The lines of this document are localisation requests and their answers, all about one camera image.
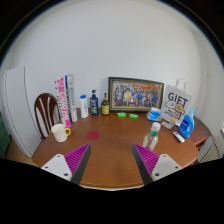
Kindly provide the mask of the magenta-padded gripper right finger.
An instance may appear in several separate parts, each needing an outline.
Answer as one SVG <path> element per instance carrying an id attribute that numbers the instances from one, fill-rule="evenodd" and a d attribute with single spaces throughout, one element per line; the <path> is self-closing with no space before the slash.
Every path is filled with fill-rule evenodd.
<path id="1" fill-rule="evenodd" d="M 136 143 L 133 144 L 132 154 L 145 185 L 182 169 L 169 155 L 158 155 Z"/>

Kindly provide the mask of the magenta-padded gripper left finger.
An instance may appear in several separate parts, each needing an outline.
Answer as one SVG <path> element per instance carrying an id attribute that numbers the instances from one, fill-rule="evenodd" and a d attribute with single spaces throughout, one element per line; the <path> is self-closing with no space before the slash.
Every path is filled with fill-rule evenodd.
<path id="1" fill-rule="evenodd" d="M 42 169 L 79 185 L 90 154 L 91 144 L 87 143 L 66 155 L 56 154 Z"/>

